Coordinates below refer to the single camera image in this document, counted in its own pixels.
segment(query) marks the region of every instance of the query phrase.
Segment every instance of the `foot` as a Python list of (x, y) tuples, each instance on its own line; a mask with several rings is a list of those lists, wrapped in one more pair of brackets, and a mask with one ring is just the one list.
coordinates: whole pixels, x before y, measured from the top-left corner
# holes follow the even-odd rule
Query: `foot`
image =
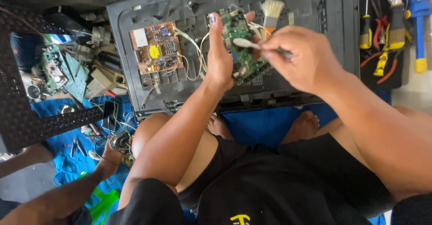
[(219, 116), (212, 115), (207, 124), (207, 128), (213, 135), (220, 135), (225, 140), (234, 141), (234, 137), (231, 135), (225, 121)]
[(319, 122), (320, 121), (318, 117), (314, 115), (312, 111), (307, 110), (301, 113), (300, 117), (294, 121), (280, 144), (287, 144), (290, 142), (296, 142), (298, 140), (307, 140), (313, 138), (320, 126)]
[(38, 143), (24, 149), (22, 154), (35, 160), (35, 163), (47, 163), (54, 159), (52, 153), (42, 144)]
[(123, 154), (119, 151), (112, 150), (110, 146), (106, 144), (102, 157), (94, 171), (100, 170), (103, 172), (102, 178), (105, 180), (117, 172), (118, 166), (122, 163)]

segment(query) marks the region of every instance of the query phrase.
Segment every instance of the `orange circuit board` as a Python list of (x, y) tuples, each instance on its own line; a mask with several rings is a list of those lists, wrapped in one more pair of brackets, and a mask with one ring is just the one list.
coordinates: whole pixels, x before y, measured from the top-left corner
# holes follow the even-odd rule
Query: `orange circuit board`
[(132, 30), (133, 49), (141, 74), (168, 71), (183, 66), (180, 44), (174, 36), (174, 21)]

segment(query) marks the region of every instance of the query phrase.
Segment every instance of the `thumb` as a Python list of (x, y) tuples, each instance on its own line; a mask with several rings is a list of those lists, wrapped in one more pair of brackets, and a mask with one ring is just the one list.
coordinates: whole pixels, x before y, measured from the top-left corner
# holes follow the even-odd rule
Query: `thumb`
[(209, 21), (210, 21), (210, 35), (209, 35), (209, 41), (210, 41), (210, 48), (214, 47), (222, 47), (225, 48), (222, 40), (222, 21), (220, 20), (220, 17), (218, 13), (213, 12), (209, 15)]
[(284, 73), (287, 68), (292, 67), (292, 64), (289, 59), (281, 56), (274, 50), (266, 50), (264, 51), (264, 56), (268, 59), (270, 64), (274, 66), (278, 72)]

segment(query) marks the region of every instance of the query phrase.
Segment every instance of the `black shorts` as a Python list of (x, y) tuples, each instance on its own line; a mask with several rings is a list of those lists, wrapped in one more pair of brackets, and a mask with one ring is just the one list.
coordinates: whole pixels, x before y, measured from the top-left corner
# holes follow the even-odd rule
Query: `black shorts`
[(185, 190), (178, 194), (181, 205), (196, 210), (199, 198), (234, 161), (250, 153), (286, 155), (304, 163), (343, 196), (344, 200), (365, 217), (376, 216), (394, 205), (390, 192), (380, 179), (351, 156), (330, 134), (299, 140), (278, 148), (254, 147), (227, 141), (216, 136), (219, 146), (207, 168)]

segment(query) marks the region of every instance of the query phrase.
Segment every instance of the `power supply board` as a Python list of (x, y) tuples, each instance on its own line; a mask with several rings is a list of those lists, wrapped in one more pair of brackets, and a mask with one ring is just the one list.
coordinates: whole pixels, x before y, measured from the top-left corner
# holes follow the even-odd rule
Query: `power supply board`
[(263, 59), (256, 59), (252, 48), (242, 48), (233, 44), (233, 39), (247, 39), (253, 42), (255, 33), (250, 29), (245, 14), (235, 10), (225, 14), (220, 10), (222, 24), (222, 37), (225, 47), (234, 59), (232, 76), (236, 85), (242, 85), (267, 70), (270, 65)]
[(139, 72), (148, 74), (168, 71), (183, 66), (178, 37), (174, 35), (174, 21), (130, 31)]

